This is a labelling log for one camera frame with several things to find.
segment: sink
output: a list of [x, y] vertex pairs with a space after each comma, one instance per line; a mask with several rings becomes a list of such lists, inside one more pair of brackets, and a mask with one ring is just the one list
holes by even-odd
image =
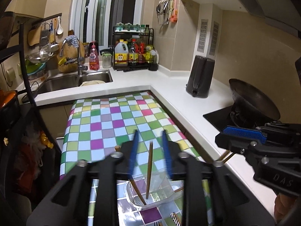
[[44, 81], [43, 84], [40, 86], [38, 94], [77, 87], [77, 84], [78, 76], [76, 75], [62, 76], [58, 78], [49, 79]]
[[83, 82], [100, 80], [104, 82], [112, 82], [112, 76], [109, 70], [101, 70], [96, 72], [86, 72], [82, 76], [68, 75], [52, 78], [44, 81], [38, 90], [38, 94], [58, 91], [80, 86]]
[[112, 82], [112, 76], [110, 74], [109, 70], [103, 70], [101, 72], [92, 72], [92, 73], [86, 73], [79, 77], [78, 86], [82, 85], [83, 82], [89, 82], [89, 81], [104, 81], [104, 82]]

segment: blue gripper pad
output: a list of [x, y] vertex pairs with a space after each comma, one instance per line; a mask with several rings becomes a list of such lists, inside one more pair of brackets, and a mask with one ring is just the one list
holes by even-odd
[[166, 131], [163, 130], [162, 132], [162, 146], [163, 146], [163, 153], [165, 157], [165, 162], [166, 162], [166, 171], [169, 177], [173, 176], [172, 173], [172, 160], [170, 156], [170, 151], [168, 147], [168, 139], [167, 139], [167, 134]]
[[136, 130], [133, 138], [133, 148], [130, 154], [130, 159], [128, 161], [128, 167], [129, 167], [129, 178], [132, 178], [133, 172], [134, 172], [134, 167], [136, 164], [136, 155], [137, 155], [137, 150], [138, 150], [138, 143], [139, 143], [139, 131]]
[[260, 131], [240, 128], [240, 127], [227, 126], [223, 130], [223, 133], [228, 134], [228, 135], [233, 135], [233, 136], [245, 137], [245, 138], [249, 138], [249, 139], [257, 139], [262, 144], [264, 144], [267, 139], [267, 137], [264, 136], [262, 134], [262, 132], [260, 132]]

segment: wok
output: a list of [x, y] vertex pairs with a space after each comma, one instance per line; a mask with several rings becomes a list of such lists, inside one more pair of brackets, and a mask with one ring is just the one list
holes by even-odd
[[229, 84], [234, 103], [245, 118], [263, 123], [280, 119], [278, 108], [262, 91], [238, 79], [230, 79]]

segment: checkered tablecloth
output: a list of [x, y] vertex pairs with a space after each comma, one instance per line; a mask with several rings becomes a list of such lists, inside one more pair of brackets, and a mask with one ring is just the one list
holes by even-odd
[[[138, 129], [139, 146], [137, 165], [133, 177], [147, 174], [149, 143], [153, 141], [152, 171], [165, 168], [161, 135], [165, 129], [169, 139], [177, 142], [181, 149], [201, 159], [191, 143], [164, 112], [152, 95], [148, 92], [103, 99], [80, 99], [75, 101], [68, 120], [64, 137], [61, 158], [61, 178], [75, 165], [79, 159], [99, 161], [114, 152], [116, 145], [132, 140], [134, 131]], [[98, 181], [93, 181], [91, 190], [88, 225], [92, 226], [94, 204]], [[207, 182], [203, 184], [209, 225], [212, 224], [212, 210]], [[145, 184], [139, 187], [144, 193]], [[163, 225], [174, 226], [170, 213], [182, 214], [182, 199], [162, 204], [145, 211], [136, 211], [126, 200], [124, 181], [117, 183], [119, 224], [141, 226], [161, 221]]]

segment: faucet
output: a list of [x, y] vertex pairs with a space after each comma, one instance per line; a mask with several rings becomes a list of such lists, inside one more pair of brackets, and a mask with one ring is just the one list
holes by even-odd
[[[81, 58], [80, 57], [80, 41], [78, 38], [76, 38], [77, 41], [78, 41], [78, 48], [77, 48], [77, 58], [75, 60], [75, 63], [77, 63], [77, 74], [79, 76], [82, 76], [82, 71], [83, 70], [88, 70], [88, 66], [83, 66], [80, 64], [81, 61], [85, 60], [85, 58]], [[63, 57], [64, 56], [64, 49], [65, 49], [65, 45], [67, 43], [67, 39], [65, 38], [64, 41], [63, 41], [63, 44], [62, 44], [62, 49], [60, 51], [60, 57]]]

